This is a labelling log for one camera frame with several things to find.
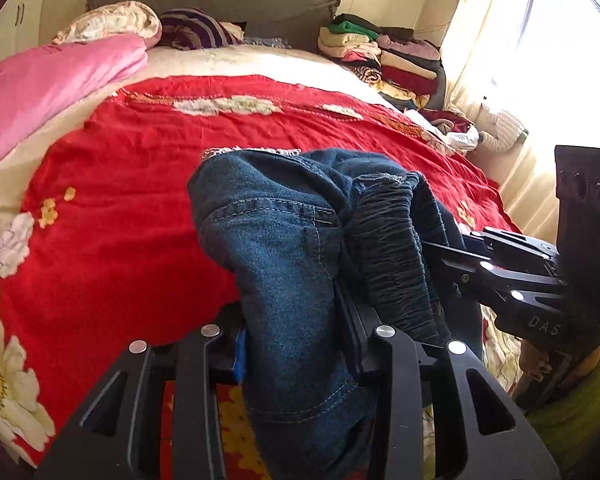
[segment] clothing pile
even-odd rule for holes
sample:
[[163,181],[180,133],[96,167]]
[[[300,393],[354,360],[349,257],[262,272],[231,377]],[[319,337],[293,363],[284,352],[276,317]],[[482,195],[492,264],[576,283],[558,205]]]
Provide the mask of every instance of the clothing pile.
[[440,53],[433,44],[415,40],[412,28],[378,27],[341,14],[320,29],[318,48],[400,111],[424,108],[438,90]]
[[349,20],[338,20],[329,27],[321,27],[318,49],[351,70],[361,81],[375,85],[382,80],[380,72],[380,49],[374,41],[378,34]]
[[437,48],[390,30],[378,37],[378,45],[382,49],[382,79],[394,88],[420,96],[421,103],[428,102],[438,90],[438,72],[442,67]]
[[[409,115],[408,110],[404,114],[417,122],[416,118]],[[464,115],[450,110],[419,110],[419,114],[429,122],[421,126],[456,152],[466,154],[478,146],[480,132]]]

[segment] blanket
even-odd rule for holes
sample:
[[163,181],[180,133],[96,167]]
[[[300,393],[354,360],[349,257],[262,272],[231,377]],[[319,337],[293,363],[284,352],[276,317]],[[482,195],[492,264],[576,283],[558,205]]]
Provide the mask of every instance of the blanket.
[[186,193],[205,150],[236,146],[384,153],[458,222],[516,230],[482,171],[381,105],[264,76],[120,89],[48,149],[0,242],[0,428],[15,454],[38,463],[130,341],[180,339],[238,298],[200,249]]

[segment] red cloth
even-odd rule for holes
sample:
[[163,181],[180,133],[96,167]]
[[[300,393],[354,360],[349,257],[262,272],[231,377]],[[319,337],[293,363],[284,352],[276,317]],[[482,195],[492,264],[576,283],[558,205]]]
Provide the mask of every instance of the red cloth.
[[469,119],[459,116],[453,112],[445,112],[442,110],[420,110],[420,114],[429,122],[435,121],[436,119],[446,119],[454,124],[452,132],[459,134],[465,134],[469,131],[472,126],[472,122]]
[[393,66],[382,66],[382,79],[391,81],[405,90],[411,90],[417,95],[433,95],[438,90],[438,78],[427,79]]
[[345,56],[342,57],[341,61],[343,62],[348,62],[348,61],[366,61],[367,59],[375,59],[376,61],[378,60],[377,56],[374,56],[373,54],[371,54],[371,56],[365,56],[365,54],[363,54],[362,52],[359,52],[357,50],[352,50],[351,52],[347,52],[347,54]]
[[[170,77],[127,90],[49,148],[22,211],[38,219],[43,201],[53,198],[58,218],[45,229],[35,225],[29,256],[16,275],[0,280],[6,340],[16,335],[26,349],[26,368],[40,382],[38,402],[58,431],[130,341],[180,339],[238,298],[234,277],[203,254],[193,227],[186,183],[204,149],[384,153],[421,171],[459,220],[516,229],[481,170],[436,152],[419,127],[380,105],[263,76]],[[192,116],[173,107],[174,100],[232,95],[271,100],[282,112]],[[352,108],[363,119],[324,104]],[[75,188],[70,202],[68,187]],[[42,458],[27,450],[36,462]]]

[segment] green folded shirt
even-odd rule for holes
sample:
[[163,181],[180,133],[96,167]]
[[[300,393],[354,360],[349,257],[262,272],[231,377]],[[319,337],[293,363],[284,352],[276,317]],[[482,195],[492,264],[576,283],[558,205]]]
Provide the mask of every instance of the green folded shirt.
[[368,28],[360,27],[359,25],[346,20],[337,25],[331,23],[331,25],[329,25],[329,30],[334,34],[349,34],[350,32],[353,32],[354,34],[364,34],[365,36],[368,36],[371,41],[375,41],[378,38],[378,34],[376,34],[374,31],[369,30]]

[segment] green cloth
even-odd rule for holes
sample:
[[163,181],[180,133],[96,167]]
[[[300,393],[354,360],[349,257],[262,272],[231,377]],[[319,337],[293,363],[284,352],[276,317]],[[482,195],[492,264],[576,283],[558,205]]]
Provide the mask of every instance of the green cloth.
[[600,434],[600,362],[567,396],[527,414],[563,473]]
[[329,30],[334,34],[349,34],[350,32],[353,32],[354,34],[364,34],[365,36],[368,36],[371,41],[375,41],[379,36],[379,34],[376,34],[374,31],[369,30],[368,28],[360,27],[359,25],[346,20],[342,23],[338,23],[337,25],[331,23],[331,25],[329,25]]

